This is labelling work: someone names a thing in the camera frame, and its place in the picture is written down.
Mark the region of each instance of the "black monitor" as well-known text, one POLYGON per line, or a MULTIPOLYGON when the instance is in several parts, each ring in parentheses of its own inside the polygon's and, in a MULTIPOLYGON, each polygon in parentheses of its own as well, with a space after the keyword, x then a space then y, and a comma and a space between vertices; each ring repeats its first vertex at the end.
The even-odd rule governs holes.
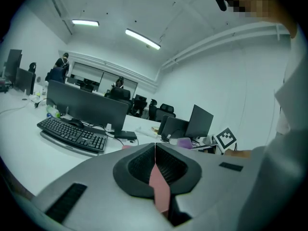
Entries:
POLYGON ((78 83, 78 79, 75 78, 71 78, 71 77, 66 77, 67 82, 71 83, 71 84, 77 84, 78 83))
POLYGON ((140 100, 140 101, 145 102, 145 101, 146 101, 146 98, 145 98, 145 97, 142 97, 142 96, 140 96, 140 95, 138 95, 138 94, 136 94, 135 100, 140 100))
POLYGON ((194 105, 185 136, 189 138, 206 137, 213 118, 212 114, 194 105))
POLYGON ((158 135, 161 135, 161 134, 162 134, 162 132, 163 132, 163 130, 164 130, 164 127, 165 127, 165 124, 166 124, 166 122, 167 122, 168 117, 169 117, 169 116, 167 116, 167 115, 164 115, 164 116, 163 116, 163 119, 162 119, 162 121, 160 122, 160 126, 159 126, 159 129, 158 129, 158 132, 157 132, 158 135))
POLYGON ((88 91, 88 92, 92 92, 93 91, 93 86, 91 86, 91 85, 80 85, 80 89, 88 91))
POLYGON ((14 88, 21 91, 26 90, 26 95, 33 94, 36 75, 22 68, 17 69, 14 88))
POLYGON ((4 76, 6 79, 15 83, 17 68, 19 68, 21 62, 21 54, 22 50, 10 50, 8 60, 5 66, 5 73, 4 76))
POLYGON ((167 138, 169 135, 171 135, 169 139, 178 139, 184 137, 187 126, 188 121, 168 116, 162 131, 162 140, 168 141, 167 138))
POLYGON ((115 130, 122 130, 128 111, 128 104, 105 98, 54 80, 50 80, 47 90, 47 104, 57 105, 60 113, 95 125, 111 124, 115 130))

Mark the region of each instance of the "computer mouse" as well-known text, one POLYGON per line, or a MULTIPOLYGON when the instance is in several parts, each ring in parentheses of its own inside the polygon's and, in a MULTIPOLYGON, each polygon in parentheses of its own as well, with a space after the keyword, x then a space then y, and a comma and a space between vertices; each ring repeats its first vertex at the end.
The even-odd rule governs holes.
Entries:
POLYGON ((71 120, 68 122, 68 124, 73 125, 73 126, 75 126, 75 127, 77 127, 77 128, 84 128, 83 123, 82 123, 81 121, 79 121, 79 120, 76 120, 76 119, 71 119, 71 120))

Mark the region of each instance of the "keyboard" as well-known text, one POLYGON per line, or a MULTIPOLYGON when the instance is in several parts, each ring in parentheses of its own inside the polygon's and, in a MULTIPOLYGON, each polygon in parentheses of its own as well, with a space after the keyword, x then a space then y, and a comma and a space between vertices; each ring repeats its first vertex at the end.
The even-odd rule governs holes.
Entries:
POLYGON ((103 152, 108 138, 104 134, 74 127, 54 117, 46 118, 39 122, 37 126, 59 141, 92 152, 103 152))

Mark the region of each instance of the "office chair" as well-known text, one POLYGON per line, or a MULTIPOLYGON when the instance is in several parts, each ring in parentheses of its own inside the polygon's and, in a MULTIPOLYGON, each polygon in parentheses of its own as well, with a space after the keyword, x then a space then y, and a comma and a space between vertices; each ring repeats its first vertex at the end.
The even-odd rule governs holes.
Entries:
POLYGON ((155 121, 157 122, 161 122, 163 119, 163 116, 170 116, 170 117, 175 117, 176 115, 174 113, 169 113, 166 112, 162 109, 156 109, 156 113, 155 113, 155 121))
POLYGON ((160 108, 156 110, 155 121, 161 122, 164 115, 170 117, 176 117, 176 115, 173 112, 174 108, 172 106, 163 103, 160 106, 160 108))
POLYGON ((80 89, 81 89, 81 90, 86 90, 86 91, 88 91, 88 92, 92 92, 93 89, 94 89, 94 87, 93 87, 92 85, 87 85, 87 84, 85 84, 85 83, 81 83, 81 84, 80 84, 80 89))
POLYGON ((37 63, 31 63, 31 64, 29 65, 29 70, 28 70, 28 71, 34 74, 36 68, 37 68, 37 63))
POLYGON ((149 105, 149 120, 155 121, 155 115, 156 115, 156 107, 157 101, 152 99, 150 105, 149 105))
POLYGON ((113 87, 110 92, 105 94, 106 98, 110 98, 121 103, 128 104, 128 110, 126 114, 128 115, 133 107, 133 101, 130 100, 130 91, 119 87, 113 87))
POLYGON ((142 100, 134 100, 134 106, 131 110, 131 114, 135 117, 141 117, 143 114, 143 110, 148 103, 142 100))
POLYGON ((165 103, 163 103, 163 104, 160 106, 160 109, 163 110, 163 111, 166 111, 166 112, 168 112, 168 113, 173 113, 173 112, 174 112, 173 106, 170 106, 170 105, 165 104, 165 103))
POLYGON ((113 98, 118 98, 118 99, 123 99, 123 100, 130 100, 130 91, 119 88, 119 87, 113 87, 109 93, 105 94, 105 97, 113 97, 113 98))

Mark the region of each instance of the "fluorescent light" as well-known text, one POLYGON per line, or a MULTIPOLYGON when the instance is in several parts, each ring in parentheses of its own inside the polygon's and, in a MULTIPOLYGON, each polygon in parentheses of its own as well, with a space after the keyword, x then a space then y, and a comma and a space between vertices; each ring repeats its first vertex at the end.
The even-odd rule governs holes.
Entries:
POLYGON ((130 35, 130 36, 136 38, 136 39, 139 39, 140 41, 146 43, 147 45, 152 46, 153 48, 155 48, 155 49, 157 49, 157 50, 160 49, 160 45, 159 45, 159 44, 156 44, 156 43, 153 42, 152 40, 146 38, 145 36, 140 35, 139 33, 136 33, 136 32, 134 32, 134 31, 132 31, 132 30, 130 30, 130 29, 126 29, 126 30, 125 30, 125 33, 126 33, 127 35, 130 35))
POLYGON ((72 20, 77 25, 99 26, 98 21, 72 20))

